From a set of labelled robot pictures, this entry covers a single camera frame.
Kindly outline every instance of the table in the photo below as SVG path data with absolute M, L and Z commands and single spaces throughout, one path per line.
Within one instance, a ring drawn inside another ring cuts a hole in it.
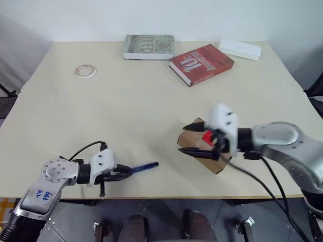
M 176 54 L 214 42 L 176 42 Z M 106 198 L 268 198 L 250 177 L 227 166 L 214 175 L 176 144 L 182 127 L 205 118 L 223 102 L 238 114 L 240 127 L 287 121 L 323 141 L 323 122 L 302 88 L 267 42 L 259 60 L 230 56 L 233 68 L 193 87 L 168 61 L 123 60 L 121 42 L 56 42 L 25 84 L 0 128 L 0 197 L 21 197 L 43 164 L 106 141 L 119 163 L 158 168 L 106 184 Z M 75 69 L 91 64 L 97 73 L 79 79 Z M 93 147 L 80 155 L 88 161 Z M 279 190 L 261 161 L 233 162 Z M 301 192 L 288 173 L 270 161 L 288 197 Z M 63 198 L 98 198 L 99 187 L 67 187 Z

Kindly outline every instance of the red book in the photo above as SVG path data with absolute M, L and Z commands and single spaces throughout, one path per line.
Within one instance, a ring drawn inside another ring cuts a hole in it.
M 234 64 L 211 44 L 171 58 L 170 61 L 170 67 L 189 87 L 231 69 Z

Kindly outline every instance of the red label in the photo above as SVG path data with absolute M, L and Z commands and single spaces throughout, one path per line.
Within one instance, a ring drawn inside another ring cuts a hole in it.
M 208 130 L 205 132 L 205 134 L 202 137 L 202 140 L 204 140 L 207 144 L 213 146 L 213 142 L 211 141 L 212 131 Z

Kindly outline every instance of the green book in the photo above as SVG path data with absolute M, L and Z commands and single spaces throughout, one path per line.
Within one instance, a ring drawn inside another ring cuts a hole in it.
M 172 35 L 127 35 L 125 59 L 170 59 L 174 57 Z

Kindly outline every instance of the gray floor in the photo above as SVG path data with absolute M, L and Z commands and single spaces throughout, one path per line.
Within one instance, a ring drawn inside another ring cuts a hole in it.
M 289 199 L 289 203 L 296 221 L 312 239 L 303 199 Z M 255 242 L 302 241 L 272 201 L 231 206 L 211 199 L 138 199 L 99 201 L 93 207 L 59 203 L 38 242 L 94 242 L 93 220 L 111 222 L 112 233 L 103 241 L 115 242 L 126 219 L 137 213 L 149 220 L 149 241 L 179 239 L 181 217 L 186 208 L 200 211 L 208 218 L 219 242 L 244 241 L 235 229 L 235 222 L 248 216 L 255 220 L 252 228 Z

